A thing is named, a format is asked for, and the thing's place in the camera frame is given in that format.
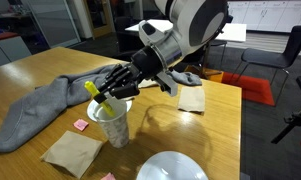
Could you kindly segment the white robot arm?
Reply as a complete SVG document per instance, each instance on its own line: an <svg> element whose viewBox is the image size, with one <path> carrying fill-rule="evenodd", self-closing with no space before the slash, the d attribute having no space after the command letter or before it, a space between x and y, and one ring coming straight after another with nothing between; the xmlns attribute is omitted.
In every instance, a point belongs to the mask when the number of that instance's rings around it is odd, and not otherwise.
<svg viewBox="0 0 301 180"><path fill-rule="evenodd" d="M227 0L154 0L158 9L172 23L161 31L147 20L138 24L144 47L125 65L117 64L98 87L94 100L102 103L110 97L122 99L139 94L143 80L153 80L170 96L177 94L177 83L168 69L187 55L215 39L228 15Z"/></svg>

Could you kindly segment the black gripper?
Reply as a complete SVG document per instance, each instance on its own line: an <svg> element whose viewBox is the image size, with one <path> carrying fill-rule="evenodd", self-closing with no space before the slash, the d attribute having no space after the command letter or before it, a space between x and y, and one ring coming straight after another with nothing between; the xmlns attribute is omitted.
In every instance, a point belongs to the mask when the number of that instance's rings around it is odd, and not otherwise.
<svg viewBox="0 0 301 180"><path fill-rule="evenodd" d="M131 56L126 64L115 65L98 87L101 94L117 99L140 93L137 85L144 79L155 76L163 69L162 62L153 48L146 46Z"/></svg>

